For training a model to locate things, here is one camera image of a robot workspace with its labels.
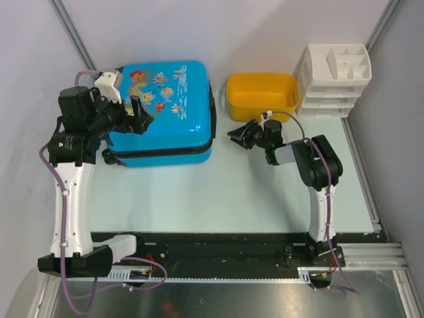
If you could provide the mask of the blue fish-print kids suitcase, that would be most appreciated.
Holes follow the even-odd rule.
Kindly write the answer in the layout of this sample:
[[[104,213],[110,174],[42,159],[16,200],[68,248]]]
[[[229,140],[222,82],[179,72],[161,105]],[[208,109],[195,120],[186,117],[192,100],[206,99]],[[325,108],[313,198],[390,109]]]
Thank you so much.
[[[206,161],[216,135],[217,114],[207,69],[197,60],[127,64],[119,92],[134,115],[131,98],[152,118],[143,134],[112,131],[102,157],[129,168]]]

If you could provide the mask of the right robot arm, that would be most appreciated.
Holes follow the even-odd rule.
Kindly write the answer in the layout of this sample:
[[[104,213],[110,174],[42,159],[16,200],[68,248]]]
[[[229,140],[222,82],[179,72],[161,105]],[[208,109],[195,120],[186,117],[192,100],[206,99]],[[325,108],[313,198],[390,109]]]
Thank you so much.
[[[305,258],[314,266],[341,265],[343,254],[337,250],[333,226],[335,188],[343,165],[324,135],[285,143],[282,124],[274,119],[251,120],[227,133],[231,141],[246,150],[257,146],[271,166],[294,162],[303,184],[308,188],[310,222],[305,243]]]

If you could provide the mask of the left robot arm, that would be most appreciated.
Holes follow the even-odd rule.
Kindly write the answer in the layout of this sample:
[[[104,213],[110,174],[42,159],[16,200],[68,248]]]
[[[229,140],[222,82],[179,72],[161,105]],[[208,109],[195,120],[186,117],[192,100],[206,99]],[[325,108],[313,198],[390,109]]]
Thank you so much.
[[[146,248],[134,235],[116,235],[94,243],[89,225],[89,191],[96,154],[109,133],[142,135],[153,122],[140,98],[130,97],[132,111],[122,100],[114,101],[97,87],[74,86],[58,97],[61,115],[42,161],[53,174],[56,189],[55,227],[46,256],[38,270],[65,278],[103,278],[123,258],[142,263]]]

